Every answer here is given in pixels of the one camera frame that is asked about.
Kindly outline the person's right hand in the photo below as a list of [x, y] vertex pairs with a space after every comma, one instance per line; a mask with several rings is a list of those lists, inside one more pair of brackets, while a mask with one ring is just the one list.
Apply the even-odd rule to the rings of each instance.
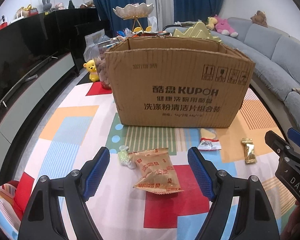
[[300, 239], [300, 203], [296, 200], [295, 205], [280, 239]]

